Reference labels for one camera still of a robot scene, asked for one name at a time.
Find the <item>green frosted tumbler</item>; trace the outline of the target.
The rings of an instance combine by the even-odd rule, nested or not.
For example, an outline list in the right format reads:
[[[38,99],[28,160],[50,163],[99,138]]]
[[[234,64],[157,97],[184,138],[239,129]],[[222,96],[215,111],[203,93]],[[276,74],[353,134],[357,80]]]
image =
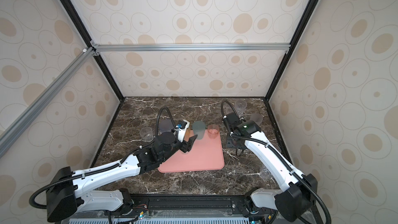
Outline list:
[[[192,130],[194,135],[197,136],[197,140],[201,140],[205,134],[206,124],[203,121],[195,121],[192,124]]]

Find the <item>clear glass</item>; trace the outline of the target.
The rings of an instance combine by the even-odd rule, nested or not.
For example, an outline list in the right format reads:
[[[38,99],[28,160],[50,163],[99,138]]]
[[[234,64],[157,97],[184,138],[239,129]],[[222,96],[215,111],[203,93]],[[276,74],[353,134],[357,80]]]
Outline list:
[[[271,180],[273,178],[271,172],[264,165],[260,168],[259,176],[263,181]]]

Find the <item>grey frosted tumbler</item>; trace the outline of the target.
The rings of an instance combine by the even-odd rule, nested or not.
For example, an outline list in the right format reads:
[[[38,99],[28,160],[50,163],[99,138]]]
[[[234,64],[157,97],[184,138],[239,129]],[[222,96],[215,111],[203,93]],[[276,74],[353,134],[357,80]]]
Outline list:
[[[159,132],[162,134],[164,132],[172,132],[174,129],[173,123],[170,119],[163,119],[159,123]]]

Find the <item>small clear cup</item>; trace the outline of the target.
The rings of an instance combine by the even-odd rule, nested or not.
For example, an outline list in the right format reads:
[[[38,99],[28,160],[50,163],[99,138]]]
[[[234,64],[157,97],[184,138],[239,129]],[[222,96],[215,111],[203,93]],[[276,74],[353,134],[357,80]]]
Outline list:
[[[151,127],[144,127],[140,130],[140,136],[144,142],[152,142],[154,138],[153,130]]]

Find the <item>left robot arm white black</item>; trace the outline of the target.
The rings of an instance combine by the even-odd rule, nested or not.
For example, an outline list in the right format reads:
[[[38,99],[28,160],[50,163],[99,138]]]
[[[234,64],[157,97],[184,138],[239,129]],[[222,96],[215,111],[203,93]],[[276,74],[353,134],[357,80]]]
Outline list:
[[[177,151],[190,152],[196,139],[197,135],[190,135],[188,140],[184,140],[178,133],[164,132],[154,138],[152,143],[115,162],[75,172],[65,167],[58,171],[50,184],[30,196],[29,205],[45,209],[48,222],[60,222],[83,210],[93,190],[155,170]]]

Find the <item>yellow transparent tumbler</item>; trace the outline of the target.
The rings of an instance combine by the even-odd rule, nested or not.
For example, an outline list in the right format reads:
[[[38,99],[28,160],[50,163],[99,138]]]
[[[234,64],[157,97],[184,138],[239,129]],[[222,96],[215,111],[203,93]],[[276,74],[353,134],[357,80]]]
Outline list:
[[[187,120],[184,120],[184,122],[186,123],[186,125],[185,125],[185,128],[183,130],[183,132],[184,132],[183,140],[184,141],[188,141],[189,137],[191,135],[191,131],[190,131],[191,125],[190,125],[190,122],[187,121]]]

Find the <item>pink transparent cup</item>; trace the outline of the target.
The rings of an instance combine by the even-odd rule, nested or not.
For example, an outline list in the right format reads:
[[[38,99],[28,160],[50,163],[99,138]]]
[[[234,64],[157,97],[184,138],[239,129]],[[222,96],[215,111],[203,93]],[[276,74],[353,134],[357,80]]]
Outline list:
[[[220,132],[220,126],[217,124],[210,124],[207,127],[208,136],[211,139],[216,139]]]

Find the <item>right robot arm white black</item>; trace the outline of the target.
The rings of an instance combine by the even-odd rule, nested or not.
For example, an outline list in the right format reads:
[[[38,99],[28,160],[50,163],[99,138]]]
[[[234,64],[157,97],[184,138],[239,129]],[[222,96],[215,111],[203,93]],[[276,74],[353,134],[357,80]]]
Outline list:
[[[224,118],[223,123],[229,136],[234,141],[244,141],[245,147],[260,159],[279,185],[279,190],[261,188],[251,193],[250,199],[257,208],[274,209],[289,222],[299,219],[307,224],[302,215],[318,203],[324,212],[325,223],[332,222],[328,208],[317,194],[315,177],[304,175],[284,158],[254,121],[239,120],[231,124]]]

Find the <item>pink plastic tray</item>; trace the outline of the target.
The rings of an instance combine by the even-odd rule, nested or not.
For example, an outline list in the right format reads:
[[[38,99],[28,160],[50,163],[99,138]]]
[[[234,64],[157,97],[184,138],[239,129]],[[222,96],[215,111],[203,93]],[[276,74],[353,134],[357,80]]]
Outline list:
[[[161,173],[221,170],[224,157],[220,134],[205,131],[201,140],[196,140],[190,152],[177,151],[158,170]]]

